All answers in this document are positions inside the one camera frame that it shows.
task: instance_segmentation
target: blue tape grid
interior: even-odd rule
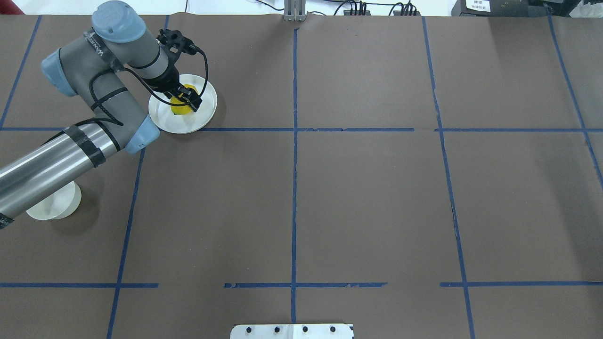
[[[19,70],[17,72],[17,76],[13,82],[13,87],[11,88],[10,94],[8,96],[7,103],[4,107],[4,111],[0,118],[0,130],[2,131],[59,131],[62,128],[60,127],[3,127],[4,122],[7,117],[8,110],[10,108],[10,104],[13,98],[13,95],[16,91],[19,79],[21,77],[23,68],[25,66],[25,62],[30,53],[31,46],[33,44],[33,40],[36,36],[37,30],[40,25],[42,17],[38,16],[36,20],[36,24],[34,26],[34,30],[31,34],[30,41],[25,50],[25,54],[19,66]],[[574,108],[576,110],[576,114],[578,116],[578,120],[580,122],[581,128],[444,128],[441,122],[440,115],[440,107],[438,104],[437,96],[436,96],[436,87],[435,87],[435,76],[434,76],[434,68],[432,64],[431,51],[429,48],[429,37],[427,31],[427,24],[425,18],[422,18],[423,21],[423,32],[425,35],[425,45],[426,45],[426,53],[429,65],[429,73],[431,78],[432,92],[434,98],[434,106],[437,112],[437,121],[438,128],[435,129],[435,132],[438,132],[440,135],[442,156],[444,160],[444,168],[446,170],[446,179],[449,190],[450,204],[453,213],[453,223],[455,228],[456,235],[456,243],[457,243],[457,251],[459,256],[459,265],[461,269],[461,282],[442,282],[440,283],[440,287],[453,287],[453,288],[463,288],[465,300],[466,300],[466,309],[467,309],[467,319],[469,323],[470,336],[471,338],[475,338],[475,331],[473,328],[473,317],[471,312],[470,305],[470,297],[469,297],[469,287],[479,288],[479,287],[536,287],[536,286],[547,286],[547,287],[555,287],[555,286],[587,286],[587,287],[603,287],[603,282],[598,281],[499,281],[499,282],[469,282],[466,278],[464,259],[463,259],[463,248],[461,245],[461,237],[460,232],[458,230],[458,220],[456,218],[456,207],[454,202],[454,194],[452,191],[452,181],[450,178],[450,170],[447,161],[446,154],[446,146],[444,140],[444,133],[450,132],[522,132],[522,133],[583,133],[584,138],[586,140],[586,144],[589,148],[589,153],[591,159],[593,161],[593,165],[595,167],[597,177],[599,180],[599,184],[603,188],[603,177],[601,175],[601,170],[598,165],[598,161],[596,159],[595,153],[593,151],[592,143],[590,142],[588,133],[600,133],[603,132],[603,128],[586,128],[584,123],[584,119],[582,117],[582,113],[579,109],[578,102],[576,100],[575,93],[573,91],[573,87],[569,76],[567,74],[567,70],[563,61],[563,57],[561,55],[561,51],[558,46],[557,36],[555,34],[554,25],[552,22],[552,18],[548,16],[549,28],[551,30],[551,36],[554,43],[555,51],[557,53],[560,67],[563,72],[565,81],[567,83],[568,90],[570,92],[570,96],[572,98],[572,102]],[[168,26],[169,16],[166,16],[165,19],[165,28]],[[345,287],[358,287],[358,288],[380,288],[385,286],[386,282],[297,282],[297,224],[296,224],[296,214],[297,214],[297,134],[298,132],[412,132],[413,128],[300,128],[297,125],[297,29],[294,30],[294,50],[293,50],[293,69],[294,69],[294,81],[293,81],[293,91],[294,91],[294,127],[293,128],[202,128],[200,131],[249,131],[249,132],[293,132],[294,134],[294,172],[293,172],[293,196],[292,196],[292,252],[291,252],[291,282],[281,282],[281,283],[235,283],[235,284],[224,284],[224,288],[290,288],[291,289],[291,320],[292,323],[295,323],[295,291],[297,288],[345,288]],[[25,283],[25,282],[1,282],[0,288],[114,288],[115,295],[113,299],[113,307],[110,316],[109,328],[107,331],[107,338],[111,338],[113,325],[115,323],[115,315],[117,310],[117,305],[119,301],[119,290],[121,288],[158,288],[159,284],[156,283],[122,283],[125,258],[127,254],[128,243],[130,239],[130,231],[131,225],[133,221],[133,211],[136,203],[136,196],[139,186],[140,180],[140,170],[142,168],[142,162],[144,159],[144,152],[142,150],[140,153],[139,166],[136,174],[136,181],[134,184],[134,193],[130,206],[130,215],[128,217],[128,224],[126,228],[125,238],[124,238],[124,247],[122,249],[122,256],[119,265],[118,278],[115,284],[113,283]]]
[[[448,155],[446,154],[446,143],[444,141],[444,131],[442,119],[440,115],[440,105],[435,94],[435,76],[434,66],[431,59],[431,50],[429,49],[429,37],[427,34],[427,22],[425,17],[421,17],[423,21],[423,34],[425,35],[425,49],[427,52],[427,63],[429,65],[429,76],[431,77],[431,90],[434,96],[434,106],[438,119],[438,133],[440,134],[440,144],[442,148],[442,157],[444,159],[444,169],[446,170],[446,183],[448,185],[448,195],[450,197],[450,207],[452,208],[452,221],[454,224],[454,232],[456,236],[456,251],[458,253],[458,262],[461,267],[461,279],[463,280],[463,293],[465,295],[465,308],[467,311],[467,321],[469,323],[469,335],[471,339],[475,339],[475,330],[473,328],[473,314],[471,312],[471,301],[469,299],[469,287],[467,286],[467,273],[465,272],[465,260],[463,258],[463,246],[461,244],[461,233],[458,230],[458,219],[456,217],[456,205],[454,202],[454,193],[452,191],[452,180],[450,178],[450,168],[448,166]]]
[[[34,39],[36,37],[37,30],[40,27],[40,21],[42,21],[42,16],[38,15],[38,18],[36,20],[36,25],[34,26],[34,30],[31,32],[30,42],[27,44],[27,48],[25,49],[25,54],[23,55],[23,59],[21,60],[21,65],[19,65],[19,70],[17,71],[17,76],[14,78],[13,87],[10,89],[10,93],[8,94],[8,100],[6,101],[6,105],[4,106],[4,111],[2,112],[2,117],[0,118],[0,130],[2,130],[2,126],[4,125],[4,121],[6,120],[6,116],[8,114],[8,109],[10,108],[10,102],[13,100],[13,95],[17,89],[17,84],[19,83],[19,79],[21,79],[21,73],[23,72],[23,68],[25,67],[25,62],[27,61],[27,56],[30,54],[31,46],[34,43]]]

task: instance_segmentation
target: white wall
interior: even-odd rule
[[[283,0],[264,0],[283,8]],[[456,0],[413,0],[425,16],[449,16]],[[92,14],[105,0],[13,0],[25,14]],[[185,10],[186,0],[125,0],[139,14],[173,14]],[[369,0],[375,3],[396,3],[392,0]],[[322,11],[332,15],[337,3],[306,0],[307,11]],[[390,6],[368,5],[372,15],[387,15]],[[277,13],[255,0],[189,0],[188,12],[195,14],[267,14]]]

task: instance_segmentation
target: white plate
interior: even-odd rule
[[[203,88],[204,78],[193,74],[180,74],[181,84],[191,84],[201,90]],[[161,99],[169,101],[163,93],[157,93]],[[207,82],[205,92],[201,96],[203,100],[196,112],[185,115],[176,115],[172,112],[170,105],[164,104],[157,98],[151,96],[149,99],[149,115],[151,120],[159,128],[166,132],[185,134],[199,130],[205,126],[213,117],[218,105],[218,94],[212,84]]]
[[[80,201],[80,187],[70,182],[28,209],[27,214],[38,220],[62,219],[75,212]]]

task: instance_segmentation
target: black cable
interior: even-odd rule
[[[326,1],[326,2],[343,2],[343,3],[347,2],[347,1],[343,1],[343,0],[323,0],[323,1]],[[393,6],[394,5],[394,4],[377,4],[377,3],[374,3],[374,2],[365,2],[365,4],[367,4],[367,5],[380,5],[380,6]]]
[[[260,4],[264,4],[264,5],[272,8],[275,11],[284,11],[285,10],[284,8],[276,8],[275,6],[272,6],[271,4],[267,4],[266,2],[263,2],[261,0],[256,0],[256,2],[259,2]]]
[[[101,121],[111,122],[112,124],[114,124],[114,123],[115,123],[113,120],[111,120],[111,119],[109,119],[109,118],[96,118],[96,117],[94,117],[94,118],[90,118],[90,119],[82,120],[82,121],[80,121],[80,122],[76,122],[76,123],[74,124],[74,126],[79,127],[79,126],[82,126],[82,125],[93,124],[94,122],[101,122]],[[59,136],[61,136],[63,133],[65,133],[65,131],[64,131],[64,130],[62,130],[62,131],[58,132],[57,134],[53,135],[53,136],[52,136],[50,139],[46,140],[46,142],[44,142],[44,144],[42,144],[42,145],[45,145],[45,144],[47,144],[47,143],[49,143],[49,142],[53,141],[54,139],[56,139],[56,138],[58,138]]]
[[[350,14],[351,14],[352,13],[352,8],[353,8],[352,7],[352,3],[354,3],[354,4],[356,3],[356,1],[353,1],[353,0],[345,0],[345,1],[338,1],[338,2],[341,2],[341,4],[339,6],[337,6],[337,9],[335,10],[335,13],[333,13],[333,15],[337,15],[337,12],[341,8],[341,6],[343,6],[343,5],[347,4],[347,3],[350,4]]]
[[[106,69],[102,72],[96,73],[96,75],[94,75],[92,77],[92,79],[90,79],[90,82],[88,82],[88,89],[90,90],[90,96],[92,97],[92,99],[94,100],[93,104],[96,104],[97,108],[100,108],[103,113],[105,113],[109,119],[112,120],[112,123],[119,125],[119,126],[123,126],[124,123],[115,119],[115,117],[103,106],[103,104],[99,103],[98,98],[96,97],[96,93],[94,92],[94,81],[96,81],[96,79],[100,78],[101,76],[111,73],[113,72],[112,69]]]
[[[395,7],[396,7],[396,6],[398,6],[398,5],[402,6],[402,9],[401,9],[402,11],[404,10],[404,4],[403,4],[403,3],[401,3],[401,2],[397,2],[395,5],[393,5],[393,6],[391,7],[391,9],[390,9],[390,13],[389,13],[387,16],[390,16],[392,13],[394,13],[394,9],[395,9]]]
[[[149,85],[147,85],[147,83],[144,81],[143,78],[140,77],[140,75],[136,74],[134,71],[132,71],[129,68],[124,68],[124,70],[132,75],[134,75],[136,77],[136,79],[138,79],[138,81],[140,81],[140,83],[144,86],[144,88],[147,89],[147,91],[155,97],[155,99],[161,101],[164,104],[170,105],[170,106],[174,106],[174,107],[181,107],[181,106],[188,106],[190,103],[195,103],[199,100],[201,100],[201,96],[203,95],[203,93],[205,92],[205,88],[207,87],[207,79],[209,78],[209,70],[208,70],[208,66],[207,66],[207,55],[205,55],[205,52],[203,52],[201,50],[201,48],[196,47],[195,46],[195,50],[197,52],[199,52],[199,54],[201,54],[203,56],[203,60],[205,62],[205,82],[203,83],[203,88],[201,90],[201,92],[199,93],[199,97],[188,102],[188,103],[182,103],[182,104],[173,104],[170,103],[169,101],[165,101],[163,99],[161,99],[157,94],[155,94],[155,91],[152,90],[152,88],[149,87]]]
[[[404,7],[403,13],[401,13],[400,15],[405,15],[405,16],[417,15],[417,7],[415,7],[415,5],[413,5],[411,3],[411,0],[408,0],[408,3],[406,3],[406,6]]]

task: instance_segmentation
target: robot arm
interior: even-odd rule
[[[134,154],[159,137],[157,126],[115,72],[135,73],[147,88],[178,98],[181,104],[173,106],[197,111],[200,94],[180,84],[174,63],[182,52],[203,52],[179,31],[162,30],[158,39],[162,46],[129,5],[109,1],[92,15],[91,29],[42,62],[50,83],[62,94],[79,95],[95,118],[66,128],[0,169],[0,229],[119,150]]]

